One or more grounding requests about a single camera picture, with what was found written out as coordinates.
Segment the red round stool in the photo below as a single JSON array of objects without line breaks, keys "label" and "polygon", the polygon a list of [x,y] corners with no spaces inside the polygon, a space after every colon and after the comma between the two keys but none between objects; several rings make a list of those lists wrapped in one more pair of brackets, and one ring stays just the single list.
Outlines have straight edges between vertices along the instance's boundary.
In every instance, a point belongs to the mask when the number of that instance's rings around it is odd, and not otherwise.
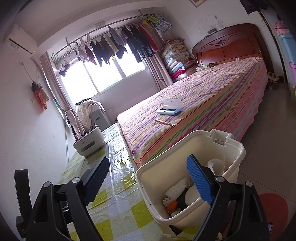
[{"label": "red round stool", "polygon": [[276,240],[284,231],[288,221],[288,204],[286,200],[275,193],[259,195],[268,223],[271,223],[270,240]]}]

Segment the white air conditioner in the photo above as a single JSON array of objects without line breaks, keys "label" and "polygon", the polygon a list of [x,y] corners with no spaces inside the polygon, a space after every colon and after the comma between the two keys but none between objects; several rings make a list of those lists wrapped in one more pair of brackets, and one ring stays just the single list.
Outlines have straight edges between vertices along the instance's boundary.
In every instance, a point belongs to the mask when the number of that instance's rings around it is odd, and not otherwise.
[{"label": "white air conditioner", "polygon": [[38,47],[37,42],[17,23],[10,26],[5,34],[4,45],[26,58],[31,58]]}]

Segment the slippers on floor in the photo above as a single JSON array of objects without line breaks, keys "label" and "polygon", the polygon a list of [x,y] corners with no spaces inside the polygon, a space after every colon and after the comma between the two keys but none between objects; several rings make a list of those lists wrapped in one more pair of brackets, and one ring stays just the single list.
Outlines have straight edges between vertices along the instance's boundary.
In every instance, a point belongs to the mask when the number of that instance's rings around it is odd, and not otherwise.
[{"label": "slippers on floor", "polygon": [[277,82],[279,80],[279,76],[271,71],[267,73],[267,77],[270,81]]}]

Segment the cream plastic trash bin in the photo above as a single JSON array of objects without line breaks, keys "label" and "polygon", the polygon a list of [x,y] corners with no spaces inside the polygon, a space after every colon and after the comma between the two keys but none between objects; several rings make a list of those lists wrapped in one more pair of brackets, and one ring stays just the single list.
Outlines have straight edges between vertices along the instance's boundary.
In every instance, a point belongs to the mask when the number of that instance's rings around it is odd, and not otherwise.
[{"label": "cream plastic trash bin", "polygon": [[160,225],[172,225],[180,230],[201,226],[210,208],[207,202],[198,198],[188,208],[170,217],[163,205],[165,192],[183,178],[190,178],[186,161],[191,154],[201,165],[212,159],[223,161],[223,177],[235,183],[246,151],[231,133],[215,129],[210,132],[197,130],[141,166],[136,172],[136,181],[150,214]]}]

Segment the pink curtain left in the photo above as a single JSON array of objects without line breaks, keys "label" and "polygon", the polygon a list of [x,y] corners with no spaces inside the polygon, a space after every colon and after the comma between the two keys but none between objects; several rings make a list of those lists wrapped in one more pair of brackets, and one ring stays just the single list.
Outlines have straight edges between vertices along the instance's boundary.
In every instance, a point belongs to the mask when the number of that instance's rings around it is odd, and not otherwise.
[{"label": "pink curtain left", "polygon": [[53,67],[51,65],[51,60],[49,58],[48,52],[45,52],[41,57],[41,66],[45,73],[46,79],[48,80],[49,86],[56,97],[58,103],[60,104],[63,111],[68,111],[72,109],[72,105],[66,96],[66,92],[64,91],[61,83],[56,77]]}]

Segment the red wooden headboard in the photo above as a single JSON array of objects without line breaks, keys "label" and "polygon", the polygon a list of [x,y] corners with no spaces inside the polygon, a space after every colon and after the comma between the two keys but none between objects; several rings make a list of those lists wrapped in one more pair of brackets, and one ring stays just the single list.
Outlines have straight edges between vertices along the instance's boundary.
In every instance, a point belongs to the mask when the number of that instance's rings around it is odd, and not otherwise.
[{"label": "red wooden headboard", "polygon": [[192,48],[192,54],[198,66],[259,56],[263,58],[268,71],[274,70],[265,40],[255,24],[223,28],[198,42]]}]

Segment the blue plastic box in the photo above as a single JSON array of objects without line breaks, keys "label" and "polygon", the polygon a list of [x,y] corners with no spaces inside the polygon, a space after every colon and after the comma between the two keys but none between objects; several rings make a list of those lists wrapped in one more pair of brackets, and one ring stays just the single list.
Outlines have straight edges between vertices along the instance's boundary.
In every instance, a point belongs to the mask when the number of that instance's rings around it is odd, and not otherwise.
[{"label": "blue plastic box", "polygon": [[288,56],[290,58],[290,61],[292,64],[295,64],[296,62],[296,42],[295,39],[291,34],[283,34],[280,35],[281,40],[283,41],[287,52]]}]

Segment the pink curtain right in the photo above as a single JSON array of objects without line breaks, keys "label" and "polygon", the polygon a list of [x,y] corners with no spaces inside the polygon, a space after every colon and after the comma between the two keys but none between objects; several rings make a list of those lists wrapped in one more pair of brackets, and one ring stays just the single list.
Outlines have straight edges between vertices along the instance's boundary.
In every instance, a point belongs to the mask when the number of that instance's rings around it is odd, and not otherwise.
[{"label": "pink curtain right", "polygon": [[159,90],[163,90],[173,84],[163,61],[157,52],[155,52],[153,56],[147,57],[147,64]]}]

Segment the white cabinet with cloth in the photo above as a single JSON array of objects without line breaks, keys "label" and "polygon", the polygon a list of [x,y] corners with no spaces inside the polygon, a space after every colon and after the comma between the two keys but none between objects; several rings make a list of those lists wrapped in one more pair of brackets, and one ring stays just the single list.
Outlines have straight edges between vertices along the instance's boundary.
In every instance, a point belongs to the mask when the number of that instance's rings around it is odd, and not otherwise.
[{"label": "white cabinet with cloth", "polygon": [[85,129],[90,130],[97,125],[101,131],[104,131],[111,126],[111,121],[100,102],[87,98],[75,106],[78,119]]}]

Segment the black hanging jacket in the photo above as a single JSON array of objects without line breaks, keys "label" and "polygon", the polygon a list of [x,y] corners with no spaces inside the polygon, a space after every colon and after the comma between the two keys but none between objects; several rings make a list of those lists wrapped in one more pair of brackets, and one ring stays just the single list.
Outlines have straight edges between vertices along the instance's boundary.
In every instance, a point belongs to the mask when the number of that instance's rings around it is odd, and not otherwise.
[{"label": "black hanging jacket", "polygon": [[246,13],[250,15],[255,11],[261,11],[261,9],[267,10],[268,4],[264,0],[240,0]]}]

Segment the panda and green plush toy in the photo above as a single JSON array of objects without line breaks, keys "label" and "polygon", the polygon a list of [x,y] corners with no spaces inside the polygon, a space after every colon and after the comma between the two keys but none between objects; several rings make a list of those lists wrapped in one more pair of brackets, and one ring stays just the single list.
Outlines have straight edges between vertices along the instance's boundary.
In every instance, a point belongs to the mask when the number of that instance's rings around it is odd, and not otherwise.
[{"label": "panda and green plush toy", "polygon": [[165,192],[163,205],[167,214],[174,217],[201,197],[196,185],[188,178],[183,178]]}]

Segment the hanging dark clothes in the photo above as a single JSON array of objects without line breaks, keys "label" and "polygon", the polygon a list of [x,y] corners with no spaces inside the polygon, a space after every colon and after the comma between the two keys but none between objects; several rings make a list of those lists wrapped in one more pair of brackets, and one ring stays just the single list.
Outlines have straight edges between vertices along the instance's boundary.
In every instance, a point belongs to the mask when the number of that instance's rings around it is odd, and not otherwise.
[{"label": "hanging dark clothes", "polygon": [[87,35],[87,42],[80,39],[80,44],[75,43],[74,52],[79,61],[92,62],[102,66],[102,62],[110,62],[110,58],[116,56],[121,59],[127,52],[126,45],[132,51],[136,61],[140,63],[145,57],[151,58],[159,51],[159,46],[153,39],[151,32],[158,30],[163,34],[171,27],[163,15],[151,14],[143,17],[140,23],[123,26],[119,29],[108,27],[108,33],[100,37],[100,41],[91,40]]}]

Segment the pink curtain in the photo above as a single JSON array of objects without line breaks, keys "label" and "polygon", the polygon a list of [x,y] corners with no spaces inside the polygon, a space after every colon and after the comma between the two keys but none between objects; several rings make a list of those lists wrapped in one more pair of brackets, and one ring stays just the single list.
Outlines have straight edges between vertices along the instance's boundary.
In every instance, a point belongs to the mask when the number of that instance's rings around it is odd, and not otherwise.
[{"label": "pink curtain", "polygon": [[163,61],[157,52],[155,52],[153,56],[147,57],[147,64],[159,90],[163,90],[173,84]]},{"label": "pink curtain", "polygon": [[58,103],[60,104],[63,111],[68,111],[72,109],[72,105],[66,96],[66,92],[64,91],[61,83],[56,77],[53,67],[51,65],[51,60],[49,58],[48,52],[45,52],[41,57],[41,66],[45,73],[46,79],[48,80],[49,86],[56,97]]}]

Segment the yellow checkered plastic tablecloth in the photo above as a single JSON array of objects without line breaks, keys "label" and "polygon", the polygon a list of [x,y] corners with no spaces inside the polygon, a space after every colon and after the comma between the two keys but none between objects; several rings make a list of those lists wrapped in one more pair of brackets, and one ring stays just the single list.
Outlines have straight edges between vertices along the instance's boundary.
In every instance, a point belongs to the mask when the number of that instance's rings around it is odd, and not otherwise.
[{"label": "yellow checkered plastic tablecloth", "polygon": [[75,152],[60,183],[81,177],[103,157],[110,161],[109,172],[95,200],[88,204],[90,217],[104,240],[192,240],[198,226],[185,228],[176,235],[170,226],[159,225],[151,216],[135,179],[137,166],[114,124],[103,131],[104,146],[83,157]]}]

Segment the orange cloth on wall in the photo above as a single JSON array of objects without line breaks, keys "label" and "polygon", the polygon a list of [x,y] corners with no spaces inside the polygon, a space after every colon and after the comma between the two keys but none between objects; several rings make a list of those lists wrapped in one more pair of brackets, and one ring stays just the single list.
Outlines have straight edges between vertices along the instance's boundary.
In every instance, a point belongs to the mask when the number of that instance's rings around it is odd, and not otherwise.
[{"label": "orange cloth on wall", "polygon": [[46,92],[43,90],[43,87],[39,84],[37,84],[35,81],[32,82],[31,89],[35,95],[35,98],[38,102],[38,104],[41,106],[43,110],[46,110],[47,102],[49,101],[49,97],[46,94]]}]

